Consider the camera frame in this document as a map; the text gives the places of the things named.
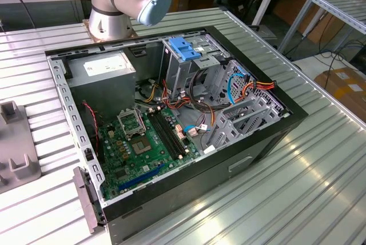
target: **red wire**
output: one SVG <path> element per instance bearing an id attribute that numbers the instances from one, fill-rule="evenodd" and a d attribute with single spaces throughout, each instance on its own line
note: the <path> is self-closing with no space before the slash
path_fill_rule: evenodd
<path id="1" fill-rule="evenodd" d="M 98 124 L 97 124 L 96 114 L 87 103 L 83 102 L 83 104 L 89 109 L 89 111 L 91 112 L 91 115 L 93 116 L 93 119 L 94 119 L 94 127 L 96 128 L 96 137 L 97 137 L 96 156 L 98 156 Z"/>

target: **ram slot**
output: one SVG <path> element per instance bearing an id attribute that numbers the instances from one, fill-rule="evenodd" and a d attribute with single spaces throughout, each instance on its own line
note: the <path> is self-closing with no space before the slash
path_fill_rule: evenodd
<path id="1" fill-rule="evenodd" d="M 185 155 L 182 144 L 166 122 L 165 118 L 160 113 L 148 114 L 148 118 L 164 146 L 168 149 L 172 159 L 176 160 L 180 155 Z"/>

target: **metal bracket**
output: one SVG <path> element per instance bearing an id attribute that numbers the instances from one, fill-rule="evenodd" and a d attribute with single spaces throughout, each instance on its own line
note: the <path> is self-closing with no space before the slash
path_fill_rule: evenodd
<path id="1" fill-rule="evenodd" d="M 41 176 L 23 106 L 0 103 L 0 194 Z"/>

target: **aluminum workbench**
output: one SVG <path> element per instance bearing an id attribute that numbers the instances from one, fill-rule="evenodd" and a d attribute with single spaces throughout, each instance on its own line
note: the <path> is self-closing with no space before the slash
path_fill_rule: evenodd
<path id="1" fill-rule="evenodd" d="M 167 15 L 139 35 L 215 25 L 309 117 L 264 160 L 125 244 L 356 244 L 366 238 L 365 124 L 219 9 Z M 0 100 L 25 105 L 43 176 L 0 194 L 0 244 L 109 244 L 91 236 L 72 182 L 78 165 L 46 49 L 91 43 L 83 25 L 0 35 Z"/>
<path id="2" fill-rule="evenodd" d="M 307 36 L 313 30 L 325 11 L 350 26 L 348 32 L 334 47 L 334 50 L 337 50 L 345 42 L 353 29 L 366 35 L 366 0 L 307 0 L 282 40 L 279 52 L 283 53 L 286 49 L 300 23 L 313 5 L 318 5 L 320 9 L 305 29 L 303 36 Z"/>

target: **metal shelf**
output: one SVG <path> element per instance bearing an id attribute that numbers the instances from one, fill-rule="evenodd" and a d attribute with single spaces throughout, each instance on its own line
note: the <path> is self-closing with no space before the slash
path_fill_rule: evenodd
<path id="1" fill-rule="evenodd" d="M 314 4 L 331 13 L 336 18 L 342 20 L 362 34 L 366 34 L 366 0 L 307 0 L 305 5 L 297 15 L 296 19 L 294 20 L 289 31 L 287 32 L 286 36 L 284 37 L 283 41 L 281 42 L 279 52 L 282 53 L 285 50 L 301 21 L 304 19 L 308 10 Z M 322 13 L 317 14 L 317 17 L 314 18 L 312 23 L 307 28 L 307 31 L 311 30 L 321 14 Z"/>

